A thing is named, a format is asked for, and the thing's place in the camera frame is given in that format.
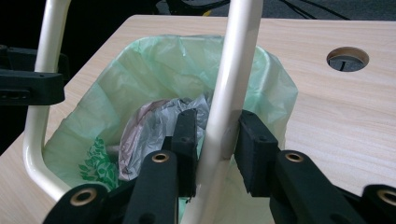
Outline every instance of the desk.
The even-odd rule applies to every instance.
[[[148,35],[224,35],[226,18],[133,16],[65,87],[52,106],[46,138],[102,70],[129,43]],[[299,89],[286,147],[312,158],[329,179],[361,194],[367,184],[396,186],[396,22],[263,19],[258,45],[275,54]],[[339,47],[370,56],[358,72],[330,68]],[[54,205],[26,174],[23,134],[0,157],[0,223],[40,223]]]

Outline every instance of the trash bag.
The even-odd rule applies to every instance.
[[[128,119],[142,105],[162,99],[195,99],[213,91],[222,45],[223,38],[212,35],[161,35],[131,43],[102,72],[46,144],[43,158],[48,168],[72,188],[92,182],[116,188],[121,183],[119,171],[106,146],[120,144]],[[296,97],[297,88],[277,57],[257,47],[244,109],[259,116],[280,148]],[[221,204],[218,223],[261,223],[268,217],[263,212],[268,202],[247,195],[234,160]]]

